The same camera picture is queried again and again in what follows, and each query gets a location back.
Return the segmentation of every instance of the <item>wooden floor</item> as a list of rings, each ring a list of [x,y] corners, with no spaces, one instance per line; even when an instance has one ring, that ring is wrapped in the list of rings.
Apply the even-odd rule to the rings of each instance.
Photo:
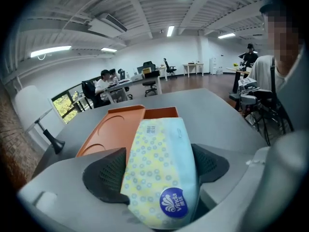
[[[222,74],[222,75],[210,75],[206,74],[204,77],[202,75],[191,75],[190,78],[188,76],[177,76],[176,78],[169,79],[169,81],[165,81],[165,79],[161,78],[161,86],[162,93],[171,93],[182,90],[196,89],[196,88],[207,88],[209,91],[215,93],[231,106],[234,106],[234,101],[229,99],[229,92],[233,89],[235,75],[233,74]],[[134,98],[141,98],[145,95],[145,90],[149,89],[147,87],[143,87],[141,84],[134,85],[130,87],[129,94],[132,94]]]

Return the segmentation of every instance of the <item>ceiling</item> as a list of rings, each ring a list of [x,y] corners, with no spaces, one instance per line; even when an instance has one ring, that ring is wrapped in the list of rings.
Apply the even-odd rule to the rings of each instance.
[[[72,45],[70,58],[111,57],[101,48],[120,50],[166,34],[218,35],[237,32],[239,39],[254,40],[263,34],[261,0],[37,0],[21,18],[8,40],[5,76],[13,77],[33,65],[30,53],[44,48]],[[109,13],[126,28],[118,37],[89,31],[89,23]]]

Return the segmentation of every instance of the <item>window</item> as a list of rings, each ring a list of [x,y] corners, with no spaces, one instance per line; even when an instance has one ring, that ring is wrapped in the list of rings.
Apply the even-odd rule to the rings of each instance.
[[[82,112],[83,109],[89,109],[89,105],[85,99],[80,100],[82,107],[79,102],[78,104],[72,105],[72,103],[83,97],[83,95],[82,84],[79,84],[52,98],[55,108],[65,123],[68,124],[78,113]]]

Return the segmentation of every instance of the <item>green tree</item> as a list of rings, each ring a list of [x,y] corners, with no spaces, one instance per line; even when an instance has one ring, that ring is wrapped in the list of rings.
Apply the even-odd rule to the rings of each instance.
[[[77,92],[75,92],[73,97],[72,97],[73,100],[75,100],[75,98],[77,98],[77,96],[78,96],[78,94],[77,94]],[[61,116],[64,116],[64,114],[66,114],[70,109],[73,108],[72,102],[70,101],[70,99],[67,95],[60,97],[59,99],[55,100],[53,103],[54,103],[54,106],[56,107],[56,109],[58,110],[58,112],[60,113]],[[66,115],[63,118],[63,120],[64,120],[65,123],[68,123],[76,115],[77,115],[77,111],[73,110],[68,115]]]

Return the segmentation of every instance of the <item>fluorescent light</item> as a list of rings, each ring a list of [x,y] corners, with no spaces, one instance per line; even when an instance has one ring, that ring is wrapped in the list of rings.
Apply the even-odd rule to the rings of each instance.
[[[33,58],[33,57],[37,57],[37,56],[39,56],[39,55],[43,55],[43,54],[46,54],[46,53],[69,50],[71,47],[72,47],[72,46],[70,46],[70,45],[52,47],[52,48],[48,48],[48,49],[43,49],[43,50],[31,52],[31,55],[30,55],[30,56]]]
[[[168,30],[168,37],[172,36],[173,30],[175,26],[170,26]]]
[[[229,33],[229,34],[226,34],[226,35],[219,36],[218,38],[219,39],[224,39],[224,38],[232,37],[232,36],[235,36],[235,34],[234,33]]]
[[[102,48],[101,51],[107,51],[107,52],[116,52],[115,49],[109,49],[109,48]]]

